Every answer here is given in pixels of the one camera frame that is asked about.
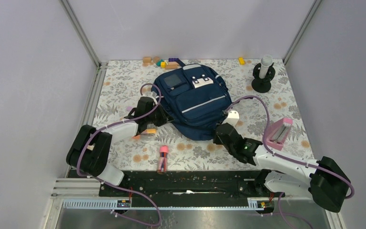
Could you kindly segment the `orange pink highlighter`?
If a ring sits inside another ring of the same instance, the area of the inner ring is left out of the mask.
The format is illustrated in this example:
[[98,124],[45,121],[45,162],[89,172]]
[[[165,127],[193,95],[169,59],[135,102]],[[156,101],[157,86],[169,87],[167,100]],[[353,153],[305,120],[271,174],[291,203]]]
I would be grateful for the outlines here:
[[145,134],[149,134],[149,135],[151,135],[151,134],[155,134],[156,133],[156,131],[157,131],[157,129],[155,129],[155,128],[150,128],[150,129],[146,129],[145,130]]

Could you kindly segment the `navy blue student backpack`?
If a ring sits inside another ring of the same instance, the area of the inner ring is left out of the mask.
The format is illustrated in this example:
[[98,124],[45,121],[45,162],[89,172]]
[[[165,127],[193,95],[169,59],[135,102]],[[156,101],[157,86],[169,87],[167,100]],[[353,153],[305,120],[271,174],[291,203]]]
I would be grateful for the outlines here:
[[221,75],[193,63],[159,75],[153,84],[152,91],[162,97],[161,106],[182,135],[194,141],[213,139],[232,103]]

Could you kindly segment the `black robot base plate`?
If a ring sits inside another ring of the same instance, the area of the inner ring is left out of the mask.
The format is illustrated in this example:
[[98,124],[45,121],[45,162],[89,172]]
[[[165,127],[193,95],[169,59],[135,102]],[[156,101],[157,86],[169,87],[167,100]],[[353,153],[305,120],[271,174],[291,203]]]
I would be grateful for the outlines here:
[[275,200],[257,181],[259,171],[124,171],[120,187],[147,195],[158,207],[247,207],[248,199]]

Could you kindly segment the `pink topped pen tube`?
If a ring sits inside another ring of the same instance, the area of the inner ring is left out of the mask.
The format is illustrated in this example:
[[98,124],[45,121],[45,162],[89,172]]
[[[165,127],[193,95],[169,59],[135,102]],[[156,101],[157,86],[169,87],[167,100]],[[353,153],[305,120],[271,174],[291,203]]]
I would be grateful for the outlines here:
[[158,167],[157,167],[157,173],[158,174],[165,174],[167,172],[167,155],[169,153],[169,147],[168,146],[161,146],[160,147],[160,156],[158,160]]

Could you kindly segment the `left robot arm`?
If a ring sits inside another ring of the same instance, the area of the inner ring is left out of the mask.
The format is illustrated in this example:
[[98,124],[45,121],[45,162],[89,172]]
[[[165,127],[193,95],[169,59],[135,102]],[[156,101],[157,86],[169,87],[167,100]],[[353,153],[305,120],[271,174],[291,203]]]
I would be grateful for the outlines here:
[[142,96],[121,121],[99,129],[83,125],[71,145],[66,163],[76,168],[79,176],[91,176],[109,183],[113,193],[123,196],[128,192],[129,184],[123,180],[124,173],[108,161],[112,144],[140,135],[150,125],[160,127],[171,121],[173,117],[159,102]]

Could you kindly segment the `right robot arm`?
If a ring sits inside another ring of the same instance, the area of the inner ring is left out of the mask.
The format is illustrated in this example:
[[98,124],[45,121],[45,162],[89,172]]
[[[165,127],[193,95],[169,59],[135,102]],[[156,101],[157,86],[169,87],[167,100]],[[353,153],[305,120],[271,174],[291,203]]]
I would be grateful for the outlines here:
[[261,141],[242,137],[228,123],[217,126],[213,142],[223,145],[239,162],[261,170],[254,190],[262,197],[271,192],[301,195],[338,213],[354,193],[350,179],[330,157],[314,160],[273,152]]

